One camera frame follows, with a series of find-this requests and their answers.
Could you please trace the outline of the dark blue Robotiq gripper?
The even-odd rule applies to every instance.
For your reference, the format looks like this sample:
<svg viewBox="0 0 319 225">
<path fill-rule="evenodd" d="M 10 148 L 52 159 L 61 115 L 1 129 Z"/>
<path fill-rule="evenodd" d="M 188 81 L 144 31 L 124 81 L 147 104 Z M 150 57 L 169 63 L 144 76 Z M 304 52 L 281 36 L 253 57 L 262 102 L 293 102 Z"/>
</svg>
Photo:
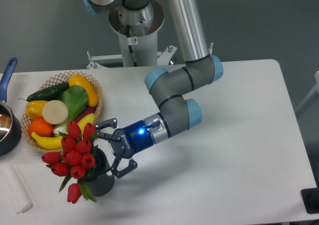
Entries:
<svg viewBox="0 0 319 225">
<path fill-rule="evenodd" d="M 120 138 L 117 141 L 111 141 L 111 147 L 114 161 L 107 173 L 120 179 L 137 168 L 137 162 L 131 157 L 154 145 L 152 137 L 147 130 L 147 125 L 143 120 L 131 124 L 124 128 L 117 128 L 118 120 L 116 118 L 107 119 L 96 124 L 96 130 L 102 130 L 108 127 L 115 129 L 114 136 Z M 127 164 L 122 165 L 121 161 L 128 159 Z"/>
</svg>

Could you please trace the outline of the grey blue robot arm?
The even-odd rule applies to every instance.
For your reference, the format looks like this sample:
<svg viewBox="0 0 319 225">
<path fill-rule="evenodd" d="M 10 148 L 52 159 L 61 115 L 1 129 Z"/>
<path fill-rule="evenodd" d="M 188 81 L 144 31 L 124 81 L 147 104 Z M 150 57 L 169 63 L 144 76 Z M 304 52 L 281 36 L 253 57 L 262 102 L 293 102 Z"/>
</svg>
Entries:
<svg viewBox="0 0 319 225">
<path fill-rule="evenodd" d="M 119 35 L 124 66 L 151 66 L 156 62 L 157 34 L 164 20 L 155 0 L 82 0 L 97 15 L 109 12 L 112 29 Z M 223 75 L 220 59 L 206 45 L 196 0 L 168 0 L 184 59 L 184 66 L 168 71 L 158 66 L 145 76 L 145 85 L 158 113 L 112 134 L 99 133 L 109 142 L 115 159 L 111 172 L 121 178 L 137 167 L 136 153 L 189 130 L 202 121 L 202 111 L 184 95 L 211 84 Z"/>
</svg>

